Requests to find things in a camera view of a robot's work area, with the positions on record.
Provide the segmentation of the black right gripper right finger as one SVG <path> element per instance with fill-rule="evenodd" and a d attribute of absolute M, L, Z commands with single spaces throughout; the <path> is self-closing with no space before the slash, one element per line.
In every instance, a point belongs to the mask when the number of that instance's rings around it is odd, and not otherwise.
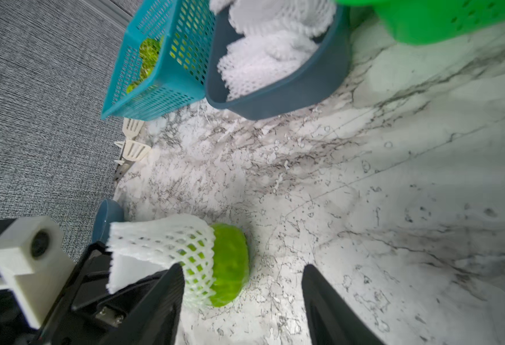
<path fill-rule="evenodd" d="M 311 343 L 382 344 L 313 265 L 301 280 Z"/>

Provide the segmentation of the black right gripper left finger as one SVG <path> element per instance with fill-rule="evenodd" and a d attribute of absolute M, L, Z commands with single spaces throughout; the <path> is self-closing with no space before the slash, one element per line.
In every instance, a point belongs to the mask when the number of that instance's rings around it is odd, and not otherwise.
<path fill-rule="evenodd" d="M 183 269 L 176 263 L 153 285 L 118 329 L 108 333 L 100 343 L 174 344 L 184 288 Z"/>

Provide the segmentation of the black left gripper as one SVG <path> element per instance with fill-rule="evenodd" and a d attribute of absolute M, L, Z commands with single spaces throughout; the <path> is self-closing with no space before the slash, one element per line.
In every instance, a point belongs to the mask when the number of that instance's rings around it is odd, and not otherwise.
<path fill-rule="evenodd" d="M 111 260 L 103 243 L 90 245 L 39 329 L 29 326 L 12 292 L 0 291 L 0 344 L 101 344 L 165 273 L 110 294 Z"/>

